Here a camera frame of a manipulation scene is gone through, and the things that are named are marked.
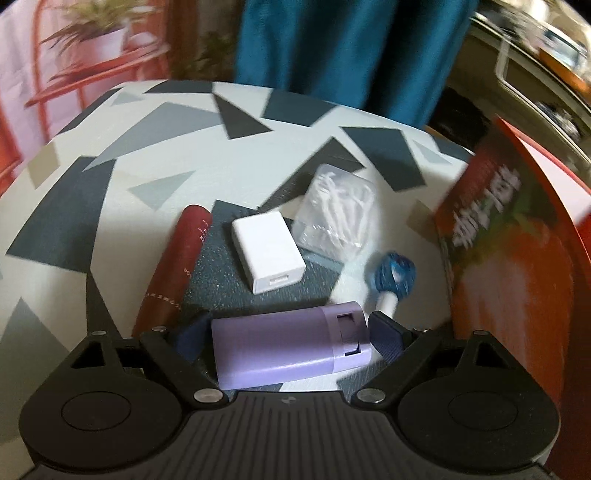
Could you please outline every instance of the clear plastic case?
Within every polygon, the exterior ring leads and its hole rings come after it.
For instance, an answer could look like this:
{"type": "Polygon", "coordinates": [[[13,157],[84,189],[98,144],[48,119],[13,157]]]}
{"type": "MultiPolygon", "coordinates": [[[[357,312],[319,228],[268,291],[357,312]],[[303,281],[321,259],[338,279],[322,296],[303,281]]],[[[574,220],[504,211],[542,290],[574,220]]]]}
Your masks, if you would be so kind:
{"type": "Polygon", "coordinates": [[[297,245],[346,263],[367,241],[375,199],[373,183],[322,164],[295,216],[291,234],[297,245]]]}

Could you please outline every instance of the purple container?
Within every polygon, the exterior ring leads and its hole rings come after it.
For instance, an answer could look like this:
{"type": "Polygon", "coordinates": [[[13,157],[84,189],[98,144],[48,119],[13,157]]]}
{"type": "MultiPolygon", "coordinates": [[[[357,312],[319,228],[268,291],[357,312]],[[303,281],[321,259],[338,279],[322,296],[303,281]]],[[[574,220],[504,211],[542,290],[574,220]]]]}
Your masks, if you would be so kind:
{"type": "Polygon", "coordinates": [[[355,301],[215,319],[212,334],[223,390],[331,374],[371,360],[365,316],[355,301]]]}

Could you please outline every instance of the teal curtain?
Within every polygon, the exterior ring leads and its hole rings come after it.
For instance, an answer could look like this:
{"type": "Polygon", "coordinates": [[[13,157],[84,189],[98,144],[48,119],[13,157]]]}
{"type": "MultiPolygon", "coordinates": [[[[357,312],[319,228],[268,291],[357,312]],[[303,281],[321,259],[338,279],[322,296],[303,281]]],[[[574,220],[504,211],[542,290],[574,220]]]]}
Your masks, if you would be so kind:
{"type": "Polygon", "coordinates": [[[429,119],[478,0],[246,0],[235,81],[429,119]]]}

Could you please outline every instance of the geometric patterned tablecloth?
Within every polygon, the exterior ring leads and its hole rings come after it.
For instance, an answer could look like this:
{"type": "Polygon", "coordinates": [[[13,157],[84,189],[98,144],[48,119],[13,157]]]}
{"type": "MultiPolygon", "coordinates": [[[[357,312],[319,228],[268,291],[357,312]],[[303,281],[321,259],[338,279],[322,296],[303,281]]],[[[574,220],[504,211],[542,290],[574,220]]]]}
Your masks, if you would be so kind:
{"type": "MultiPolygon", "coordinates": [[[[171,228],[186,205],[214,225],[184,306],[218,314],[355,300],[394,249],[417,266],[397,311],[407,326],[449,318],[431,211],[468,155],[428,133],[345,106],[261,87],[175,80],[128,83],[99,98],[30,162],[0,198],[0,477],[30,466],[18,435],[24,401],[86,335],[87,301],[101,301],[126,336],[171,228]],[[224,228],[279,209],[293,218],[317,166],[330,163],[377,186],[369,242],[343,268],[306,258],[302,284],[248,293],[224,228]]],[[[370,368],[275,386],[346,393],[370,368]]]]}

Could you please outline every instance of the white charger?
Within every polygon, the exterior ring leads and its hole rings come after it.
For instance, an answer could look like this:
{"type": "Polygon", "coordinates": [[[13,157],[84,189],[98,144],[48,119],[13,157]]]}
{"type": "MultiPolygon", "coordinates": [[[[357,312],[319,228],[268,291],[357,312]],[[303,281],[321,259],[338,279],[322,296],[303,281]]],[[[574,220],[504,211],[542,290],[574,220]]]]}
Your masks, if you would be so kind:
{"type": "Polygon", "coordinates": [[[232,240],[254,294],[298,283],[306,263],[280,212],[232,222],[232,240]]]}

